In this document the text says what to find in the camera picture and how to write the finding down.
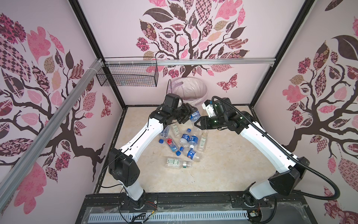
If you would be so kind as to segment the soda water blue label bottle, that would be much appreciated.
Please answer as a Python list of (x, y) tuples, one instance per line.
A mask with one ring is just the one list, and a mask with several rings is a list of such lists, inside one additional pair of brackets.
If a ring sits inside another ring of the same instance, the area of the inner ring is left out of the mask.
[(169, 136), (170, 126), (167, 126), (163, 129), (163, 131), (159, 134), (162, 138), (167, 138)]

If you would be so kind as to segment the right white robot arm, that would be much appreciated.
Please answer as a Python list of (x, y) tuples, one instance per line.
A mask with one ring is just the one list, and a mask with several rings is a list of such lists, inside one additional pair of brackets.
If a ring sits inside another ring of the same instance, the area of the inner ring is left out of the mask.
[(252, 143), (275, 167), (276, 172), (267, 180), (252, 183), (243, 193), (243, 201), (248, 207), (254, 207), (260, 199), (272, 195), (290, 195), (303, 179), (305, 169), (289, 156), (309, 165), (304, 157), (298, 158), (288, 150), (280, 150), (275, 140), (264, 136), (262, 127), (247, 112), (224, 112), (216, 116), (202, 116), (194, 125), (201, 130), (227, 128)]

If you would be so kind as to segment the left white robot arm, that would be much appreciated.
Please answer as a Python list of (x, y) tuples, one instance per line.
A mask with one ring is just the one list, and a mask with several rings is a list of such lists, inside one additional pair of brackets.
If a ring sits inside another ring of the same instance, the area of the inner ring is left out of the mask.
[(133, 207), (140, 209), (145, 203), (145, 190), (138, 181), (140, 169), (137, 165), (143, 151), (173, 120), (180, 124), (186, 123), (197, 110), (189, 103), (181, 106), (161, 104), (148, 116), (147, 123), (127, 144), (120, 149), (110, 150), (108, 171), (123, 186)]

